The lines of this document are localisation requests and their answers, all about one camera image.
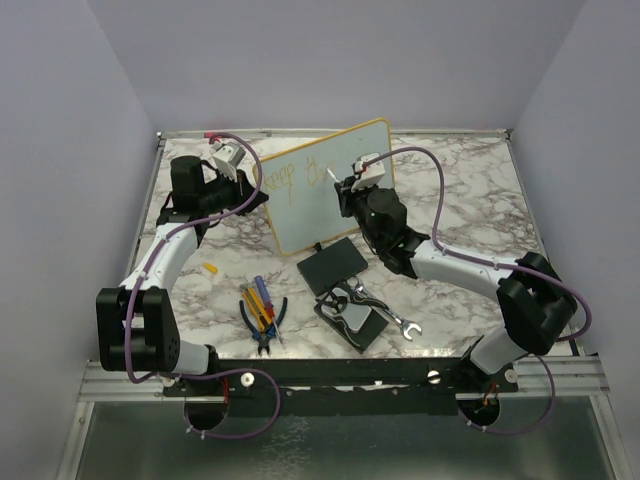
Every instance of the glass panel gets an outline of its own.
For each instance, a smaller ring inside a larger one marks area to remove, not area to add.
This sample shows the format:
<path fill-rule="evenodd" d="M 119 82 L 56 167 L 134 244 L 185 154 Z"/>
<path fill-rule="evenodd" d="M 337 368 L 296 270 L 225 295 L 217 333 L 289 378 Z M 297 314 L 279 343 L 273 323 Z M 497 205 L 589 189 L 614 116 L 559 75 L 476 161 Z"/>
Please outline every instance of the glass panel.
<path fill-rule="evenodd" d="M 547 399 L 503 399 L 495 426 L 534 421 Z M 263 419 L 228 419 L 239 433 Z M 187 435 L 182 405 L 96 404 L 80 479 L 613 479 L 589 399 L 560 398 L 547 425 L 497 437 L 458 417 L 282 417 L 248 441 Z"/>

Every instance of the marble surface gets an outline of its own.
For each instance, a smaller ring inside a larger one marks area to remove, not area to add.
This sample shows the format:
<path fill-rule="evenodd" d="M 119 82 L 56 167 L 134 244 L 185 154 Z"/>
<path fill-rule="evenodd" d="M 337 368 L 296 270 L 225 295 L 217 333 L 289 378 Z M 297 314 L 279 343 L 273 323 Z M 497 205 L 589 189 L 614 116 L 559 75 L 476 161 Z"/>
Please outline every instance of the marble surface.
<path fill-rule="evenodd" d="M 315 138 L 264 137 L 250 140 L 262 156 L 306 143 Z M 393 147 L 417 145 L 432 150 L 443 163 L 445 207 L 440 238 L 446 244 L 480 253 L 519 256 L 538 251 L 506 142 L 492 137 L 395 136 Z M 169 162 L 181 155 L 211 160 L 204 139 L 167 140 L 140 240 L 140 261 L 154 236 L 155 220 L 171 190 Z M 247 155 L 241 167 L 251 172 Z M 409 225 L 429 232 L 438 194 L 435 168 L 421 154 L 394 157 L 396 190 L 408 208 Z M 187 261 L 171 293 L 180 335 L 193 343 L 216 347 L 221 358 L 256 358 L 257 343 L 238 310 L 239 286 L 262 275 L 279 308 L 282 297 L 289 309 L 281 325 L 285 342 L 271 342 L 271 358 L 394 358 L 451 356 L 462 353 L 478 336 L 502 325 L 497 304 L 475 293 L 439 282 L 416 282 L 396 276 L 374 257 L 360 234 L 350 238 L 369 262 L 362 273 L 365 285 L 400 315 L 422 326 L 422 336 L 412 342 L 390 323 L 364 354 L 359 354 L 312 310 L 314 297 L 296 264 L 311 255 L 290 257 L 277 253 L 262 207 L 246 217 L 231 217 L 209 230 L 201 247 Z M 211 274 L 203 263 L 218 268 Z M 554 353 L 569 354 L 568 346 Z"/>

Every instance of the screw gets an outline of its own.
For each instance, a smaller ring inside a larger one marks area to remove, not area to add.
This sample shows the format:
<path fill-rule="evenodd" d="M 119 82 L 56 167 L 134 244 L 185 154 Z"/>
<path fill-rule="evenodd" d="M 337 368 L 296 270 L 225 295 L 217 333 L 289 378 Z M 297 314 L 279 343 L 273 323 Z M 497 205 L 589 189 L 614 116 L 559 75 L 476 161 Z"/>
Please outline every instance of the screw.
<path fill-rule="evenodd" d="M 504 372 L 504 379 L 509 383 L 516 383 L 518 381 L 518 372 L 510 368 Z"/>
<path fill-rule="evenodd" d="M 440 383 L 440 380 L 442 380 L 440 372 L 438 372 L 437 370 L 429 370 L 429 372 L 427 373 L 427 381 L 431 385 L 438 385 Z"/>

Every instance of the wrench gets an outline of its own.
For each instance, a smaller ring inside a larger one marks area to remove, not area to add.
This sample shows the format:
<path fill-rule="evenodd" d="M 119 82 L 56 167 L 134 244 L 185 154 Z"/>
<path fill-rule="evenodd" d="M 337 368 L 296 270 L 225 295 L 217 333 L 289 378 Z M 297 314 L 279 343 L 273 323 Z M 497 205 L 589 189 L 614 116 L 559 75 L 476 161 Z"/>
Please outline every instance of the wrench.
<path fill-rule="evenodd" d="M 356 276 L 353 278 L 355 278 L 355 281 L 356 281 L 355 284 L 349 283 L 347 281 L 347 284 L 350 287 L 352 287 L 360 295 L 364 295 L 365 297 L 378 300 L 375 295 L 373 295 L 369 290 L 367 290 L 367 288 L 364 286 L 364 284 L 362 283 L 359 277 Z M 396 312 L 394 312 L 391 308 L 389 308 L 389 306 L 387 306 L 387 308 L 381 308 L 380 310 L 383 313 L 387 314 L 389 317 L 391 317 L 398 324 L 398 326 L 400 327 L 400 330 L 402 330 L 402 335 L 404 335 L 404 338 L 406 338 L 407 340 L 409 341 L 413 340 L 413 338 L 411 338 L 411 335 L 409 335 L 409 332 L 411 330 L 416 330 L 420 335 L 422 335 L 422 327 L 420 327 L 420 325 L 418 325 L 415 322 L 412 322 L 411 320 L 407 320 L 404 317 L 401 317 Z"/>

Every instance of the white wall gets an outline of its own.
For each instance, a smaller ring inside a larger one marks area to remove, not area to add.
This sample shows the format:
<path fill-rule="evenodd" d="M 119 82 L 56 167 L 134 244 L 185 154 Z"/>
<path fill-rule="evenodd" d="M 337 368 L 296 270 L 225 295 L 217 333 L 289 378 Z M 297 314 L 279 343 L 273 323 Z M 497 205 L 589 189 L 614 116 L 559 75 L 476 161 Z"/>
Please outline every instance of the white wall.
<path fill-rule="evenodd" d="M 595 315 L 640 478 L 640 3 L 589 0 L 515 129 L 542 239 Z"/>
<path fill-rule="evenodd" d="M 156 140 L 84 0 L 0 11 L 0 476 L 53 478 Z"/>
<path fill-rule="evenodd" d="M 89 0 L 161 130 L 514 127 L 584 0 Z"/>

